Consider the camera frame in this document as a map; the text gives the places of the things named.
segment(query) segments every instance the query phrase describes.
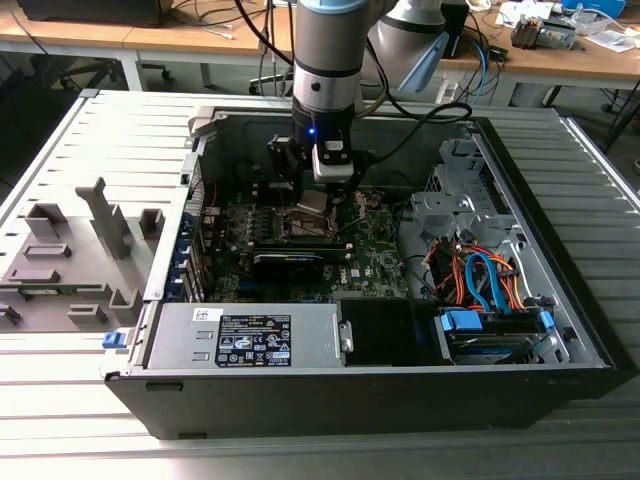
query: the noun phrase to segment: office chair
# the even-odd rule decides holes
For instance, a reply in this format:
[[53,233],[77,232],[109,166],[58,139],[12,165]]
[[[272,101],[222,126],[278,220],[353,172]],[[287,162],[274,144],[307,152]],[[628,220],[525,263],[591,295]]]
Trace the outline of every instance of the office chair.
[[[164,65],[143,63],[142,68],[146,68],[147,70],[161,70],[162,79],[166,83],[171,83],[173,81],[171,72],[167,70]],[[85,73],[95,73],[93,78],[89,80],[87,88],[96,88],[106,76],[109,76],[109,79],[112,82],[125,79],[124,70],[122,69],[122,64],[120,62],[117,60],[97,58],[95,63],[85,65],[84,67],[72,68],[63,72],[58,76],[58,80],[65,91],[71,91],[74,87],[74,82],[71,80],[71,77],[75,75],[83,75]]]

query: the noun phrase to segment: blue component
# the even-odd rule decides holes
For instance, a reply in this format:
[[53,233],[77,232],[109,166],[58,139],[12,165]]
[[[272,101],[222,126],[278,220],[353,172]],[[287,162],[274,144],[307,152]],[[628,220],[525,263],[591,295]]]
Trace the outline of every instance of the blue component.
[[306,8],[316,13],[340,15],[364,7],[368,0],[300,0]]
[[482,92],[484,91],[484,86],[487,81],[487,70],[489,69],[489,66],[487,65],[487,58],[485,57],[484,51],[482,50],[482,47],[480,46],[480,44],[476,41],[473,41],[472,43],[478,50],[478,54],[480,55],[480,60],[482,63],[482,78],[480,80],[480,88],[478,89],[476,94],[473,96],[473,100],[471,101],[471,105],[475,105],[475,103],[478,101],[478,98],[480,97],[480,95],[482,95]]
[[553,321],[553,316],[547,311],[540,312],[540,320],[542,320],[542,324],[547,331],[556,326],[556,322]]
[[451,330],[482,330],[482,321],[478,312],[471,310],[449,310],[440,316],[445,332]]
[[429,80],[431,80],[433,76],[433,72],[436,71],[436,67],[442,58],[442,53],[448,41],[449,34],[442,32],[402,81],[398,87],[398,92],[420,93],[425,89],[427,83],[429,83]]
[[564,8],[570,10],[577,9],[580,3],[582,8],[595,8],[612,18],[618,18],[627,4],[625,0],[562,0]]
[[102,348],[126,348],[127,334],[122,332],[107,332],[102,339]]
[[456,326],[453,324],[453,318],[451,318],[446,313],[444,315],[440,315],[440,323],[442,323],[442,329],[445,332],[450,332],[451,330],[456,328]]
[[478,291],[476,290],[476,286],[473,283],[473,272],[471,271],[471,269],[476,258],[480,258],[487,265],[487,270],[489,270],[489,283],[491,284],[491,293],[493,294],[493,301],[496,303],[496,308],[499,308],[505,314],[509,315],[511,313],[511,307],[509,307],[507,301],[504,299],[504,295],[502,295],[502,292],[500,291],[498,272],[496,272],[496,267],[491,262],[489,256],[485,253],[474,253],[472,255],[469,255],[469,258],[467,258],[467,264],[464,267],[464,275],[466,277],[469,293],[471,293],[471,295],[473,295],[473,297],[478,300],[478,302],[480,302],[485,312],[489,312],[491,310],[489,308],[489,304],[482,297],[482,295],[478,293]]

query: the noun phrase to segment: gray plastic part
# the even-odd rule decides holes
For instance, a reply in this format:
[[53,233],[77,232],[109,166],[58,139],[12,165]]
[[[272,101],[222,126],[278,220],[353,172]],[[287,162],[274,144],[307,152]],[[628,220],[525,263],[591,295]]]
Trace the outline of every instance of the gray plastic part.
[[22,283],[57,283],[60,274],[55,270],[14,270],[8,280]]
[[[56,225],[60,238],[50,243],[68,245],[72,251],[72,255],[68,258],[29,258],[23,254],[24,248],[21,248],[2,279],[3,284],[10,284],[13,288],[9,291],[0,290],[0,303],[14,307],[22,316],[22,320],[15,327],[0,322],[0,333],[100,332],[123,327],[116,314],[109,309],[113,291],[119,289],[127,300],[131,297],[133,290],[143,291],[151,271],[154,252],[158,246],[158,240],[143,238],[137,215],[127,217],[127,223],[129,233],[124,236],[124,240],[131,246],[131,254],[117,262],[104,246],[104,240],[96,237],[90,218],[87,217],[69,217],[67,223]],[[38,243],[35,235],[29,233],[23,247]],[[40,294],[23,296],[17,291],[17,284],[9,282],[8,278],[14,270],[30,269],[55,270],[60,274],[59,284],[78,286],[77,295],[54,295],[52,294],[54,290],[51,290],[51,294],[47,294],[49,289],[43,288]],[[67,315],[69,305],[82,303],[100,305],[108,322],[73,323]]]
[[56,223],[67,219],[54,203],[36,203],[24,219],[36,238],[58,238]]
[[29,260],[38,260],[41,258],[59,258],[64,259],[71,256],[71,249],[64,243],[29,243],[22,250],[22,254]]
[[131,300],[125,302],[120,290],[113,292],[109,308],[118,318],[118,321],[125,326],[135,325],[138,322],[140,311],[142,310],[142,295],[138,290],[133,291]]
[[0,290],[0,302],[12,304],[12,305],[21,305],[26,303],[29,300],[29,297],[22,293],[17,288],[10,288],[7,290]]
[[113,292],[111,287],[105,283],[100,288],[79,288],[78,296],[83,300],[110,300]]
[[84,88],[78,95],[78,98],[96,98],[100,93],[99,88]]
[[20,314],[9,305],[0,305],[0,322],[15,326],[20,323]]
[[158,240],[164,228],[164,215],[159,208],[145,208],[138,220],[145,240]]
[[80,325],[107,322],[107,316],[102,311],[102,308],[100,308],[100,305],[69,305],[67,316],[73,323]]
[[126,258],[129,256],[130,249],[123,238],[122,213],[114,216],[116,209],[112,211],[107,199],[104,198],[105,186],[104,178],[99,177],[93,187],[76,187],[76,194],[89,205],[94,219],[93,226],[99,236],[104,239],[111,256]]

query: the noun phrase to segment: blue latch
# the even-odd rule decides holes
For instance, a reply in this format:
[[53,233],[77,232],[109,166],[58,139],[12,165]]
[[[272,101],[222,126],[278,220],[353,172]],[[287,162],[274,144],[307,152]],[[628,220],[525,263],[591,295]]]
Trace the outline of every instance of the blue latch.
[[542,320],[542,324],[544,325],[544,328],[547,329],[547,331],[556,326],[556,322],[553,321],[551,313],[547,312],[546,310],[540,312],[540,320]]
[[449,310],[440,316],[445,332],[451,330],[482,330],[482,321],[477,312],[471,310]]
[[102,348],[127,348],[127,334],[123,332],[107,332],[102,339]]

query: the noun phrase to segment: warning label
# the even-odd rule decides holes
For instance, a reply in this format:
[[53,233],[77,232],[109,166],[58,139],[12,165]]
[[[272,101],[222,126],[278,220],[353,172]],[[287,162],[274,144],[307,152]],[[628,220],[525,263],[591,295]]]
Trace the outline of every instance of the warning label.
[[216,364],[219,367],[290,367],[290,315],[223,315]]

